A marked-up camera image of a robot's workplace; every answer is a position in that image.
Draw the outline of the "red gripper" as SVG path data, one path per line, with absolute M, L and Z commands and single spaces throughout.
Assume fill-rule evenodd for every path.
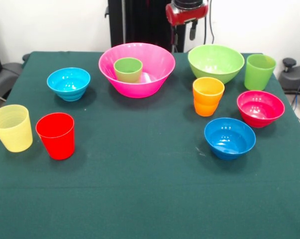
M 167 20 L 173 27 L 173 45 L 178 45 L 178 33 L 176 25 L 183 25 L 191 21 L 190 40 L 196 37 L 199 19 L 204 18 L 208 12 L 208 1 L 171 1 L 165 7 Z

